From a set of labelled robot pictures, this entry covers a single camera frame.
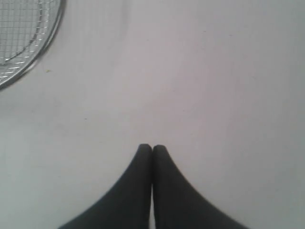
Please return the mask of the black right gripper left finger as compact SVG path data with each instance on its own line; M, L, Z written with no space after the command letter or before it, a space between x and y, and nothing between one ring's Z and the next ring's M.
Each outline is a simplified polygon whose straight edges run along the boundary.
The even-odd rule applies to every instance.
M114 186L63 229L149 228L153 151L140 144L131 163Z

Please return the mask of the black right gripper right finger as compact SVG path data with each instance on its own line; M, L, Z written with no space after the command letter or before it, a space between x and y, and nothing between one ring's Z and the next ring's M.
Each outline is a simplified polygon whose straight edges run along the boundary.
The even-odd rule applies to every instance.
M153 148L153 204L158 229L243 229L187 181L167 148Z

